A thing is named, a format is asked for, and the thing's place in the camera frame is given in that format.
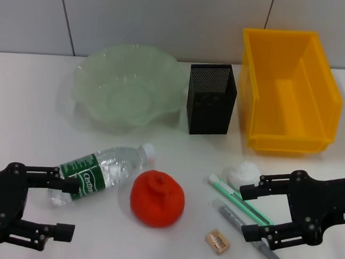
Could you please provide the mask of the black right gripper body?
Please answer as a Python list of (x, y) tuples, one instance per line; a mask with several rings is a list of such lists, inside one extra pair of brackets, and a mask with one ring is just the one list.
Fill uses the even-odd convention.
[(319, 181), (306, 171), (293, 171), (288, 203), (303, 243), (320, 245), (329, 227), (345, 224), (345, 178)]

